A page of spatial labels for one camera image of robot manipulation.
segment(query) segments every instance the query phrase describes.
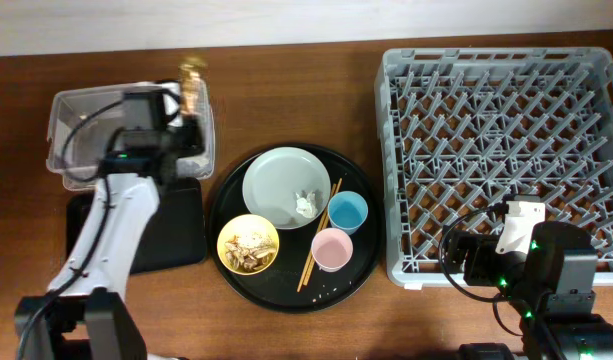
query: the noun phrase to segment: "pink cup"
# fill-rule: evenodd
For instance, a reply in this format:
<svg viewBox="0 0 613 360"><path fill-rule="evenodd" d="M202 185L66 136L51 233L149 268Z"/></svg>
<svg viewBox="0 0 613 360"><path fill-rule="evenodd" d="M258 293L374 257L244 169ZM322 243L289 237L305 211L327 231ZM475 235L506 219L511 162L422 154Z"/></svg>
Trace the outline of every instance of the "pink cup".
<svg viewBox="0 0 613 360"><path fill-rule="evenodd" d="M313 259L326 272L335 272L348 263L353 255L353 242L339 229L324 229L313 238Z"/></svg>

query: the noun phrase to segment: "blue cup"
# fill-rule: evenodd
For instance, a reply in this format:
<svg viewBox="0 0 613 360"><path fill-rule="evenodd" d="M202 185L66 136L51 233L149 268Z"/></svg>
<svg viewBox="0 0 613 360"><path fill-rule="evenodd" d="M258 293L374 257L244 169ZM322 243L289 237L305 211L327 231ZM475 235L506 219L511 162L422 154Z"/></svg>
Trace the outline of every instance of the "blue cup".
<svg viewBox="0 0 613 360"><path fill-rule="evenodd" d="M366 221L368 204L358 193L342 191L328 202L328 217L333 227L352 235Z"/></svg>

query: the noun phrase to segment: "gray dish rack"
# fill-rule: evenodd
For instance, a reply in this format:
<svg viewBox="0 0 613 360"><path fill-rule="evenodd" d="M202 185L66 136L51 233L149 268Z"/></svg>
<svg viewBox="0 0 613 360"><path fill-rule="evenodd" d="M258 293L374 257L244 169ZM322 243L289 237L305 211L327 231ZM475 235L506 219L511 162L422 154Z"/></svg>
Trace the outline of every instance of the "gray dish rack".
<svg viewBox="0 0 613 360"><path fill-rule="evenodd" d="M613 285L613 60L602 48L393 49L375 80L387 266L399 286L449 285L441 228L505 194L588 230ZM465 224L499 234L501 219ZM461 275L455 276L463 284Z"/></svg>

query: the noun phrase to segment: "crumpled napkin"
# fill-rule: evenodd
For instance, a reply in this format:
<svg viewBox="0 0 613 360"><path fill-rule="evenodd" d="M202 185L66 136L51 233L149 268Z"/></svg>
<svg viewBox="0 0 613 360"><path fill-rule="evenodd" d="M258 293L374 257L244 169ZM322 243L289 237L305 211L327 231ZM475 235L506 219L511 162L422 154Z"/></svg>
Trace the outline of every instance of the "crumpled napkin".
<svg viewBox="0 0 613 360"><path fill-rule="evenodd" d="M297 211L301 216L312 219L317 216L317 207L315 206L315 193L309 192L306 197L302 197L300 194L295 193L297 197Z"/></svg>

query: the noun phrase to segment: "wooden chopsticks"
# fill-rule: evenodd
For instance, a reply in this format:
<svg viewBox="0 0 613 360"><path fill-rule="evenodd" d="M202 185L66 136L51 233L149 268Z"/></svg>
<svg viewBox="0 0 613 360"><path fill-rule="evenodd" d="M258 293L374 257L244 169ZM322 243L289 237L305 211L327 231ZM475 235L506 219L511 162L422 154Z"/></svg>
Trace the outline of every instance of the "wooden chopsticks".
<svg viewBox="0 0 613 360"><path fill-rule="evenodd" d="M339 178L337 184L333 184L333 188L330 191L329 201L339 192L339 189L341 187L342 178ZM317 227L317 232L315 232L315 235L317 235L317 233L319 233L320 231L326 229L326 227L328 226L328 204L325 204L325 206L326 207L324 208L324 212L322 212L322 218L319 220L319 226ZM306 264L304 264L304 270L302 270L302 277L301 279L299 279L299 285L297 285L297 292L302 289L302 286L308 285L308 280L310 280L310 274L313 272L314 265L315 259L313 259L313 253L309 250L308 258L306 258Z"/></svg>

